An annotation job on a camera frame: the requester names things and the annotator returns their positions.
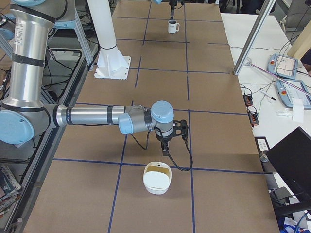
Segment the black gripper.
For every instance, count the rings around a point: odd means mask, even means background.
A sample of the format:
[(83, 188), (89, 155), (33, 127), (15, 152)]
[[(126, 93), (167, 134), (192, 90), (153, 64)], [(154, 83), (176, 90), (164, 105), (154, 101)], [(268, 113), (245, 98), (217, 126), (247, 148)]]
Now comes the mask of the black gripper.
[(177, 6), (177, 0), (169, 0), (169, 6), (171, 7), (170, 19), (173, 19), (173, 16), (174, 16), (174, 7)]
[(175, 137), (175, 133), (167, 134), (166, 132), (156, 132), (156, 138), (161, 142), (163, 156), (168, 155), (168, 142)]

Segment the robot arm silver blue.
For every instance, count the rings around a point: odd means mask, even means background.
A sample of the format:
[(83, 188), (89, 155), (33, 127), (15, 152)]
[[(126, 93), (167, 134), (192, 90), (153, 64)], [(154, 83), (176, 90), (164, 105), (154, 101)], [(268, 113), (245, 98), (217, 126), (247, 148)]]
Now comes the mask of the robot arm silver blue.
[(118, 125), (122, 134), (155, 131), (163, 154), (174, 136), (172, 106), (158, 101), (151, 108), (134, 106), (66, 107), (40, 101), (49, 30), (57, 22), (74, 24), (72, 0), (13, 0), (16, 17), (11, 81), (1, 102), (0, 138), (21, 144), (48, 129), (66, 125)]

